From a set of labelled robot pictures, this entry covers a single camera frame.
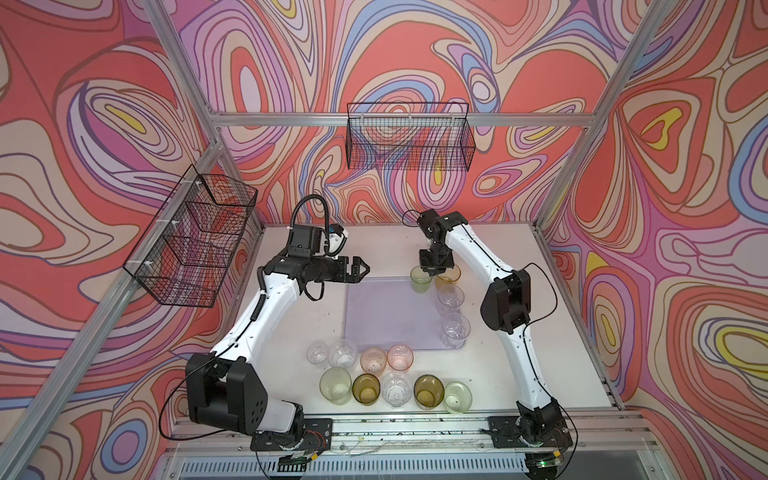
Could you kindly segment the yellow plastic cup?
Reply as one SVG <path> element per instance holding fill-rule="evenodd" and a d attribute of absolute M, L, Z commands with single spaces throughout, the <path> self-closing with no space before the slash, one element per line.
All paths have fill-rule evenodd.
<path fill-rule="evenodd" d="M 444 272 L 439 273 L 436 276 L 436 283 L 438 286 L 456 284 L 461 278 L 462 271 L 459 265 L 454 265 L 451 268 L 447 268 Z"/>

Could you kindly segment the bright green cup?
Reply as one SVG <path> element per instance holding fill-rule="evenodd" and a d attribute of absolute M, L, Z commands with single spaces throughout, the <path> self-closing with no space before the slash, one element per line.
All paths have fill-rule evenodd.
<path fill-rule="evenodd" d="M 410 271 L 410 285 L 416 293 L 424 294 L 428 292 L 431 283 L 432 276 L 420 266 L 416 266 Z"/>

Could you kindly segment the clear faceted cup back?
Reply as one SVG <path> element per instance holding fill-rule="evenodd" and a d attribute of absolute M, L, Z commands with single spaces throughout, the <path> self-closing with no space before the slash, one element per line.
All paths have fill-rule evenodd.
<path fill-rule="evenodd" d="M 471 324 L 463 314 L 453 312 L 442 317 L 441 329 L 443 345 L 450 349 L 460 349 L 471 333 Z"/>

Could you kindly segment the small clear cup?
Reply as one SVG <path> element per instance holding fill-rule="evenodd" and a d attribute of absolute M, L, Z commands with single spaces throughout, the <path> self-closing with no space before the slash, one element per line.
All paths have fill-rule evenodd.
<path fill-rule="evenodd" d="M 323 341 L 313 342 L 306 350 L 306 360 L 314 366 L 324 366 L 328 363 L 329 346 Z"/>

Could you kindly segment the pale green cup front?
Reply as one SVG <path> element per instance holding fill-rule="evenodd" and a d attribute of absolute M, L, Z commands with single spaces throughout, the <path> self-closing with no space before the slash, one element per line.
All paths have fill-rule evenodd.
<path fill-rule="evenodd" d="M 448 383 L 444 389 L 443 404 L 446 410 L 452 414 L 468 412 L 473 403 L 473 395 L 470 388 L 459 381 Z"/>

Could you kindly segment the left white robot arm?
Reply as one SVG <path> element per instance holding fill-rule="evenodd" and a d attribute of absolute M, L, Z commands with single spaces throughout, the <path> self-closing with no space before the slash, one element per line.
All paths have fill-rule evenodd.
<path fill-rule="evenodd" d="M 259 357 L 279 322 L 309 283 L 355 284 L 370 272 L 359 256 L 277 255 L 257 270 L 259 290 L 229 333 L 185 367 L 188 416 L 194 423 L 296 444 L 305 436 L 303 407 L 270 395 Z"/>

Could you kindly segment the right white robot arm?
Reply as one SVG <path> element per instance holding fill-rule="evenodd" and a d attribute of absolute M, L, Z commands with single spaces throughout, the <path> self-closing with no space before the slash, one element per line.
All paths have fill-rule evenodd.
<path fill-rule="evenodd" d="M 452 268 L 454 257 L 459 256 L 486 287 L 480 315 L 486 327 L 500 335 L 519 388 L 516 428 L 520 441 L 531 447 L 550 441 L 565 420 L 559 402 L 546 386 L 534 351 L 530 274 L 493 253 L 458 212 L 426 210 L 418 214 L 417 225 L 429 241 L 429 247 L 419 251 L 419 266 L 425 273 L 441 274 Z"/>

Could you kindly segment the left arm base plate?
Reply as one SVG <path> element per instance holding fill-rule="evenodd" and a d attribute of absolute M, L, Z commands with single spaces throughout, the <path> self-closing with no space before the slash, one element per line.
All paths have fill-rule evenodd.
<path fill-rule="evenodd" d="M 332 446 L 333 420 L 329 417 L 305 418 L 287 432 L 261 431 L 251 439 L 254 452 L 322 453 Z"/>

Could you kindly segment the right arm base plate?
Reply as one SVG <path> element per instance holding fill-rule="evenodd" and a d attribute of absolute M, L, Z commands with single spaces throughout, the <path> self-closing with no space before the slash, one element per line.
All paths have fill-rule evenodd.
<path fill-rule="evenodd" d="M 570 430 L 562 418 L 555 422 L 532 423 L 519 416 L 489 416 L 485 433 L 495 448 L 550 448 L 565 450 L 573 445 Z"/>

